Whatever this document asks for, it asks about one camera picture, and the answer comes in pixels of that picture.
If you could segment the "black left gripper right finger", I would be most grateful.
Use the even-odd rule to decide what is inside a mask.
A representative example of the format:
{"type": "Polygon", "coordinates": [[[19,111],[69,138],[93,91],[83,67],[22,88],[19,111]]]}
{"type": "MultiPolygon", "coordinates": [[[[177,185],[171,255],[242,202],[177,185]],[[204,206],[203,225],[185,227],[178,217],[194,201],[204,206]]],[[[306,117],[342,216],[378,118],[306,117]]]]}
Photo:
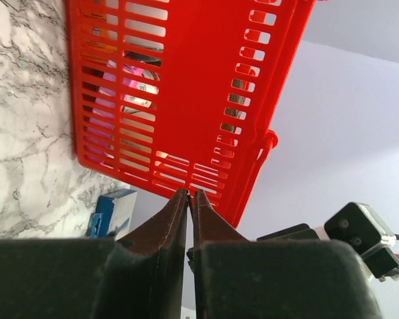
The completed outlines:
{"type": "Polygon", "coordinates": [[[358,254],[340,241],[250,241],[199,190],[192,208],[198,318],[381,318],[358,254]]]}

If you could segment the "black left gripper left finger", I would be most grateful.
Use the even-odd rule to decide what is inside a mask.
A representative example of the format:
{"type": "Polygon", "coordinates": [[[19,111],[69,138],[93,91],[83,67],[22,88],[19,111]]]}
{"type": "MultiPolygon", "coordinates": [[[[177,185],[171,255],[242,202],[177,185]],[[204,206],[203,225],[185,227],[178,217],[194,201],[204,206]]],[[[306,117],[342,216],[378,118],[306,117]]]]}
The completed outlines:
{"type": "Polygon", "coordinates": [[[179,318],[189,202],[120,239],[0,239],[0,318],[179,318]]]}

